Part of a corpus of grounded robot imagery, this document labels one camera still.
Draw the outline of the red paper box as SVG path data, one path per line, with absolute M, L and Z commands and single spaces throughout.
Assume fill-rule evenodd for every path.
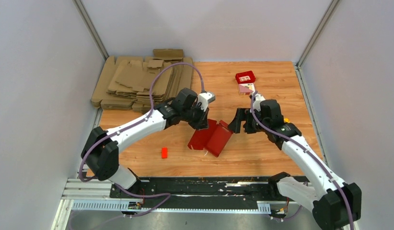
M 191 150 L 206 150 L 217 158 L 233 132 L 228 129 L 228 124 L 223 120 L 208 119 L 208 126 L 207 129 L 196 130 L 187 146 Z

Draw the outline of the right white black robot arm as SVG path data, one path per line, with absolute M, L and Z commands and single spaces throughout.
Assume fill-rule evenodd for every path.
M 310 211 L 323 230 L 344 226 L 354 229 L 361 214 L 360 187 L 345 182 L 318 157 L 302 132 L 284 118 L 276 100 L 254 99 L 249 108 L 237 108 L 228 128 L 234 133 L 241 129 L 247 134 L 266 133 L 268 140 L 299 166 L 311 184 L 306 186 L 286 172 L 278 173 L 269 179 L 270 198 L 291 198 Z

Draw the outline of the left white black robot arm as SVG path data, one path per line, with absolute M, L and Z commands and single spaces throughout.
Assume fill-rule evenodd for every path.
M 82 181 L 109 180 L 121 186 L 127 197 L 137 197 L 141 186 L 136 175 L 120 165 L 119 154 L 135 142 L 178 125 L 181 121 L 187 122 L 195 130 L 207 129 L 209 104 L 215 99 L 212 92 L 202 91 L 197 94 L 184 88 L 176 97 L 155 105 L 137 119 L 107 130 L 95 127 L 81 152 L 83 163 L 94 175 L 82 177 Z

